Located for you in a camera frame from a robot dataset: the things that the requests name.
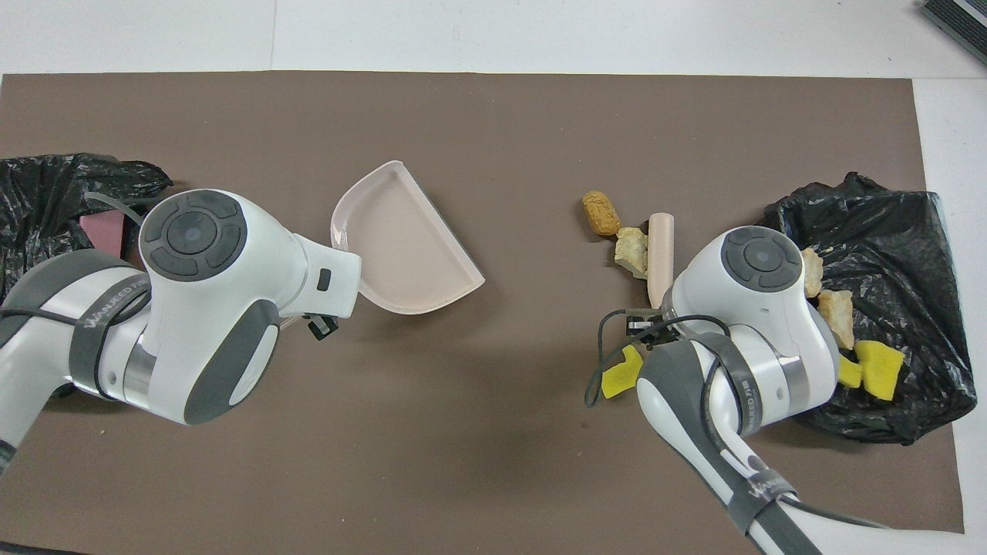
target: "dustpan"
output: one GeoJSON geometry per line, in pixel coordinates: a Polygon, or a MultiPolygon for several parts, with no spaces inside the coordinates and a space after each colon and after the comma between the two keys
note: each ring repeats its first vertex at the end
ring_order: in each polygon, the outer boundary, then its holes
{"type": "Polygon", "coordinates": [[[359,291],[398,314],[446,306],[484,277],[400,161],[367,174],[333,211],[333,247],[363,259],[359,291]]]}

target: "brown mat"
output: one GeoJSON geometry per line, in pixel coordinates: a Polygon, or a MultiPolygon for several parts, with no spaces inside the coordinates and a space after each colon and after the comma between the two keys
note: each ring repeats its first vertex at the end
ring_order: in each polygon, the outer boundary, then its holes
{"type": "MultiPolygon", "coordinates": [[[[288,329],[248,402],[201,427],[49,403],[0,481],[0,537],[101,554],[753,553],[633,395],[582,406],[598,319],[645,287],[579,198],[673,213],[681,270],[808,182],[924,188],[911,85],[888,80],[5,76],[0,155],[76,151],[324,243],[342,193],[403,160],[488,279],[423,316],[361,298],[322,343],[288,329]]],[[[949,429],[900,447],[782,423],[753,443],[809,503],[961,530],[949,429]]]]}

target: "gray button pad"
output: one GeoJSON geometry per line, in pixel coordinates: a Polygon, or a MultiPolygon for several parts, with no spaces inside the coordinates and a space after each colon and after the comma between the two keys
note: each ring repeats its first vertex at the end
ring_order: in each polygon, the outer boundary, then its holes
{"type": "Polygon", "coordinates": [[[164,200],[144,221],[140,251],[149,267],[175,281],[212,278],[229,268],[247,242],[240,204],[216,191],[164,200]]]}
{"type": "Polygon", "coordinates": [[[801,275],[801,254],[795,244],[767,227],[748,225],[731,231],[720,254],[726,272],[755,291],[787,289],[801,275]]]}

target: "yellow sponge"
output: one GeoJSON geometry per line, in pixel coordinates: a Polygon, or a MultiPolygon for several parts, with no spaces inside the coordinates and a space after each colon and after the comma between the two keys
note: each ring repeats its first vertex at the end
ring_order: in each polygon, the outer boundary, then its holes
{"type": "Polygon", "coordinates": [[[864,369],[859,364],[849,358],[840,355],[840,375],[837,379],[847,387],[858,388],[861,386],[861,377],[864,369]]]}
{"type": "Polygon", "coordinates": [[[857,341],[854,353],[861,362],[864,389],[878,399],[894,398],[894,386],[905,354],[878,341],[857,341]]]}
{"type": "Polygon", "coordinates": [[[631,389],[638,383],[638,373],[644,361],[641,354],[633,345],[628,345],[621,351],[624,361],[615,364],[603,372],[603,396],[607,399],[631,389]]]}

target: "black plastic bag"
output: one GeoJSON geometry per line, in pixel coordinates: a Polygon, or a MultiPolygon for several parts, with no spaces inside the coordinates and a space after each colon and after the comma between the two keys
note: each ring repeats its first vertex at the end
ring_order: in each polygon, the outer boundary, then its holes
{"type": "Polygon", "coordinates": [[[156,197],[172,181],[147,162],[68,154],[0,160],[0,301],[25,272],[51,257],[93,244],[79,217],[112,209],[85,193],[117,200],[156,197]]]}
{"type": "Polygon", "coordinates": [[[838,385],[795,418],[812,428],[908,445],[976,406],[956,278],[935,193],[893,192],[856,173],[807,185],[764,210],[777,229],[823,260],[823,287],[850,290],[856,339],[902,351],[892,401],[838,385]]]}

